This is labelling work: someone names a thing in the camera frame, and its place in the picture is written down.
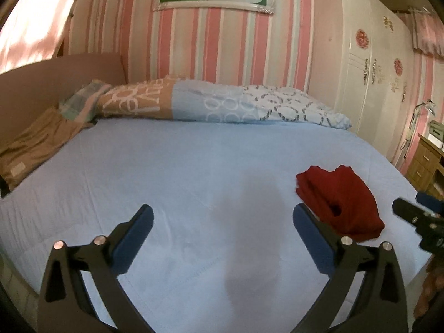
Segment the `person's right hand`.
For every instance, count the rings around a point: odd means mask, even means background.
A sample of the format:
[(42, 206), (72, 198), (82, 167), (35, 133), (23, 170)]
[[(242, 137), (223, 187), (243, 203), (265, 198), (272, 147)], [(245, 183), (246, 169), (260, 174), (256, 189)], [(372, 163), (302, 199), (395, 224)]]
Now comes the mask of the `person's right hand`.
[(424, 316), (435, 295), (443, 290), (443, 260), (432, 256), (426, 268), (427, 277), (422, 285), (422, 292), (414, 309), (414, 318)]

